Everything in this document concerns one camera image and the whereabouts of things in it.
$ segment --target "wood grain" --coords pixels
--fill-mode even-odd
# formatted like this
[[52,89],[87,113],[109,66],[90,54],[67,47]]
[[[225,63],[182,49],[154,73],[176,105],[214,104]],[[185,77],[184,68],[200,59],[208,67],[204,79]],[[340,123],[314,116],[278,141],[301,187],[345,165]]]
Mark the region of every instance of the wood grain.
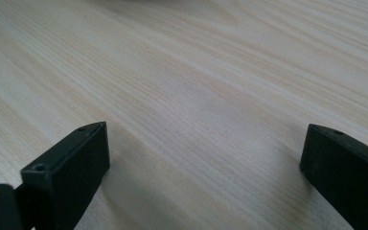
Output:
[[368,1],[0,1],[0,182],[98,121],[77,229],[350,229],[298,163],[309,123],[368,145]]

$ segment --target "black object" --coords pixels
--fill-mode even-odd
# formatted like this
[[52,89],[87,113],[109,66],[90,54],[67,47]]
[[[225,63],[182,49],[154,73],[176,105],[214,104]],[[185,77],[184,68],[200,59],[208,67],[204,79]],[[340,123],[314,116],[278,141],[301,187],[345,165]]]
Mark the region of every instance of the black object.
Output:
[[106,122],[82,126],[0,184],[0,229],[74,229],[109,169]]
[[368,146],[309,125],[300,170],[355,229],[368,229]]

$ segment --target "wooden table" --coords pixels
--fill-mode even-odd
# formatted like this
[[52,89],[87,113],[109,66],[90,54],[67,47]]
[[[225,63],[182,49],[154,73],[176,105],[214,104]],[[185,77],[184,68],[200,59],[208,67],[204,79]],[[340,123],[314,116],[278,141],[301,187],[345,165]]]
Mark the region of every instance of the wooden table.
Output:
[[368,145],[368,1],[1,0],[0,183],[99,121],[77,229],[350,229],[298,164]]

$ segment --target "light wooden surface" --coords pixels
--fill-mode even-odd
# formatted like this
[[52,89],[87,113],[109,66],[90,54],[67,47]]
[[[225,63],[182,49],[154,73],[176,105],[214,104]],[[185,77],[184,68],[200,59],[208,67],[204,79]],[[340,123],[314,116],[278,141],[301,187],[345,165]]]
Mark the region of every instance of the light wooden surface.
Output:
[[368,1],[1,0],[0,182],[99,121],[77,229],[350,229],[298,164],[368,144]]

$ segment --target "screw hole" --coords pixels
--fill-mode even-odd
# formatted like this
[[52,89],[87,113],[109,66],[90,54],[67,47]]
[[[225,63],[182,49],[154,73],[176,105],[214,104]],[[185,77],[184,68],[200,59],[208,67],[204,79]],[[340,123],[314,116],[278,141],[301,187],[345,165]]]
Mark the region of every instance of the screw hole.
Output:
[[33,166],[34,171],[42,172],[45,169],[46,169],[46,166],[44,164],[38,164],[38,165]]

